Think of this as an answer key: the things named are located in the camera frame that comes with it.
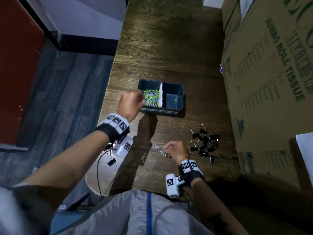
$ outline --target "white paper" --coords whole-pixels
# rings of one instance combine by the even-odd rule
[[[313,133],[298,134],[295,138],[313,186]]]
[[[163,83],[160,85],[159,99],[157,101],[158,107],[162,107],[163,104]]]
[[[246,16],[252,3],[253,3],[253,0],[240,0],[241,22],[244,19],[244,17]]]

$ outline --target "colored paper clip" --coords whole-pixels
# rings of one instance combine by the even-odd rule
[[[147,155],[147,154],[144,153],[144,154],[142,155],[142,157],[141,157],[141,160],[145,159],[145,156],[146,156],[146,155]]]

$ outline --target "wooden tabletop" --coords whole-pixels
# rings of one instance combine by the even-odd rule
[[[220,9],[203,7],[202,0],[130,0],[106,90],[99,121],[116,111],[124,91],[138,87],[140,79],[180,83],[185,106],[180,117],[139,113],[131,122],[134,138],[120,165],[110,194],[131,188],[166,194],[165,176],[178,175],[177,165],[161,155],[171,140],[192,146],[190,129],[206,124],[211,134],[220,134],[215,163],[190,153],[207,180],[240,175],[223,75],[219,66],[224,35]],[[99,163],[99,184],[103,193],[115,176],[108,169],[107,156]],[[87,185],[99,193],[97,161],[86,174]]]

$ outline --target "hand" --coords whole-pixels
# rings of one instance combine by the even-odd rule
[[[183,160],[190,159],[188,149],[184,142],[171,141],[164,146],[164,153],[168,154],[170,158],[180,165]]]
[[[145,104],[145,95],[141,90],[125,91],[119,99],[116,113],[130,123]]]

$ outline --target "left hand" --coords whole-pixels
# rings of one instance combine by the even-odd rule
[[[130,123],[145,104],[145,95],[141,90],[125,91],[119,99],[116,113]]]

